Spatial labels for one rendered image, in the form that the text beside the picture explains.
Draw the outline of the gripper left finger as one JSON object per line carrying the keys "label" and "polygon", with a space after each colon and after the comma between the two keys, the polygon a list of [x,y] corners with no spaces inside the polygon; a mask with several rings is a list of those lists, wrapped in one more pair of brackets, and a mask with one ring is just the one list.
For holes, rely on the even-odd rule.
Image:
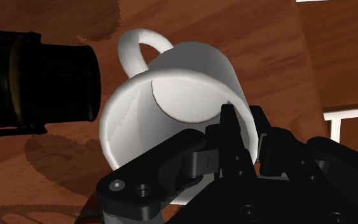
{"label": "gripper left finger", "polygon": [[147,222],[160,214],[180,193],[199,184],[207,174],[217,178],[190,200],[216,204],[219,196],[233,192],[235,179],[253,172],[240,126],[231,104],[221,107],[218,124],[205,132],[185,129],[129,163],[103,177],[97,184],[99,206],[125,222]]}

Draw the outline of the white furniture piece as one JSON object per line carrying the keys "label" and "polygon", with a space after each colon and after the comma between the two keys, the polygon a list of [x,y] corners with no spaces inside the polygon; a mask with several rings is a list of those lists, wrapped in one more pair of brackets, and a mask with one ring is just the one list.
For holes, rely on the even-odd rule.
{"label": "white furniture piece", "polygon": [[358,108],[323,112],[323,116],[325,121],[330,122],[330,139],[339,143],[341,121],[344,119],[358,118]]}

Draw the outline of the black cylindrical object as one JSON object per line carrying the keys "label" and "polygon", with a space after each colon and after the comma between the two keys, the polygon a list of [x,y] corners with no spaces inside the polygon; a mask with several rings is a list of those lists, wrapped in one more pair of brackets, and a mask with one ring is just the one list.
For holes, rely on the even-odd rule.
{"label": "black cylindrical object", "polygon": [[91,46],[44,44],[36,32],[0,31],[0,137],[45,134],[50,123],[93,122],[100,102]]}

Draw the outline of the brown wooden table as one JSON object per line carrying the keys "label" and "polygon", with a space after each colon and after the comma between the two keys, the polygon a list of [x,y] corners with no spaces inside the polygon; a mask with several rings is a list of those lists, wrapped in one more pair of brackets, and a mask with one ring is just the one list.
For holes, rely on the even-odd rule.
{"label": "brown wooden table", "polygon": [[[131,29],[201,41],[230,60],[247,102],[300,141],[328,134],[296,0],[0,0],[0,30],[44,43],[90,45],[102,99],[125,81],[117,56]],[[58,123],[40,136],[0,137],[1,224],[73,224],[108,171],[97,122]]]}

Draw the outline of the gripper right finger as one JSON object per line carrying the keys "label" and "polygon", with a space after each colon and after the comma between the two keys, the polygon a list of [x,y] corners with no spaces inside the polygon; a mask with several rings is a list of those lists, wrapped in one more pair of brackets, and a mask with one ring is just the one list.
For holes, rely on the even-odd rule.
{"label": "gripper right finger", "polygon": [[358,152],[326,137],[306,143],[282,128],[272,127],[260,106],[251,106],[259,135],[260,173],[285,172],[301,191],[318,201],[358,206]]}

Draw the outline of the white mug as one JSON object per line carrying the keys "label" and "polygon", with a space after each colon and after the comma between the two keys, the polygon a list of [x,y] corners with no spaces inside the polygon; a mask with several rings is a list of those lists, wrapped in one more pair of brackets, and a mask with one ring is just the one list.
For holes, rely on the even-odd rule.
{"label": "white mug", "polygon": [[228,58],[206,43],[173,45],[161,34],[134,29],[121,35],[118,57],[127,74],[104,105],[99,140],[112,169],[184,129],[217,123],[234,105],[244,146],[258,157],[253,116]]}

